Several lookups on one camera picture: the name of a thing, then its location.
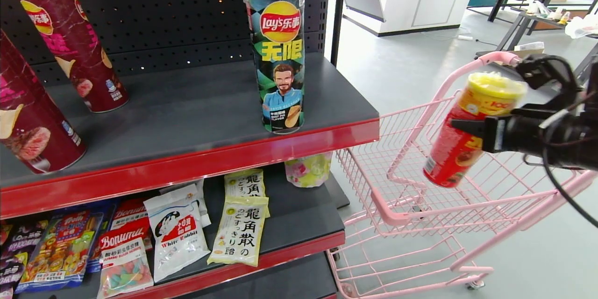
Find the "shopping cart basket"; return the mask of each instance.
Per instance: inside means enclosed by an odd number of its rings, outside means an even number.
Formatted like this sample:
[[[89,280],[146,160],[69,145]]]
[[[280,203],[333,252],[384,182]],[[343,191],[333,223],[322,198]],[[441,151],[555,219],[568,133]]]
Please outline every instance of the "shopping cart basket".
[[[467,285],[483,286],[492,267],[472,259],[517,231],[525,230],[565,203],[541,167],[521,154],[484,154],[457,188],[431,184],[422,173],[432,143],[459,91],[455,80],[493,61],[517,56],[492,52],[451,73],[430,103],[380,118],[380,139],[337,152],[363,211],[345,221],[346,244],[327,252],[340,293],[381,299]],[[592,171],[555,170],[571,195],[587,188]],[[471,252],[461,233],[487,231],[491,238]],[[385,237],[404,237],[388,242]],[[387,256],[388,244],[404,254]],[[412,250],[409,246],[425,246]]]

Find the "red chip can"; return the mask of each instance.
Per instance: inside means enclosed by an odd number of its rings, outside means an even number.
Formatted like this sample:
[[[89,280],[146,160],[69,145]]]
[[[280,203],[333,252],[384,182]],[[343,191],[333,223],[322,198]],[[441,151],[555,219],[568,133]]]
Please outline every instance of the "red chip can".
[[[88,109],[107,112],[128,101],[79,0],[21,0],[21,5]]]
[[[75,163],[85,145],[4,31],[0,58],[0,142],[37,174]]]
[[[502,77],[498,72],[472,73],[440,128],[423,168],[423,174],[438,186],[453,188],[482,154],[482,139],[451,126],[451,120],[484,120],[507,114],[527,92],[524,82]]]

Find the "can lid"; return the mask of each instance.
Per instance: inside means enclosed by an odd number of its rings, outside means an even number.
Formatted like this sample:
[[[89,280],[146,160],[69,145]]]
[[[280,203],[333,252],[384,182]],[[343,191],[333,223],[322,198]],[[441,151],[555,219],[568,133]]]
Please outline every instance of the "can lid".
[[[519,99],[527,93],[525,82],[506,78],[497,71],[472,73],[468,84],[474,91],[502,99]]]

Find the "potato chip can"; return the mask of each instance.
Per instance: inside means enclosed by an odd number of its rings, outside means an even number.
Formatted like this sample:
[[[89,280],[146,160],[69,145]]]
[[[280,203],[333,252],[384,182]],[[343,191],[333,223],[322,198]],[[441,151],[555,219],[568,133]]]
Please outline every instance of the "potato chip can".
[[[128,101],[79,0],[21,0],[21,5],[90,111],[107,112]]]
[[[4,31],[0,35],[0,142],[37,174],[64,169],[85,153],[85,144]]]
[[[527,92],[524,82],[502,77],[498,72],[472,73],[440,127],[423,168],[434,184],[453,188],[482,154],[482,139],[451,126],[451,120],[484,120],[507,114]]]
[[[303,125],[305,0],[243,0],[254,46],[263,126],[284,135]]]

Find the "cart wheel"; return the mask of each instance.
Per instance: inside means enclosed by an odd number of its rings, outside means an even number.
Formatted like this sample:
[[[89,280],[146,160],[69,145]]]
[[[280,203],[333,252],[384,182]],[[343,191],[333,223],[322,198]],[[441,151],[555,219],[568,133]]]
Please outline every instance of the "cart wheel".
[[[338,251],[338,248],[331,248],[331,250],[329,250],[329,251],[333,255],[333,259],[335,260],[335,262],[340,261],[340,255],[335,254],[335,252]]]
[[[340,288],[343,293],[345,293],[350,298],[357,298],[357,291],[355,290],[355,286],[349,283],[341,283]]]
[[[467,290],[480,290],[485,286],[485,282],[483,280],[480,280],[478,282],[470,282],[465,285],[467,286]]]

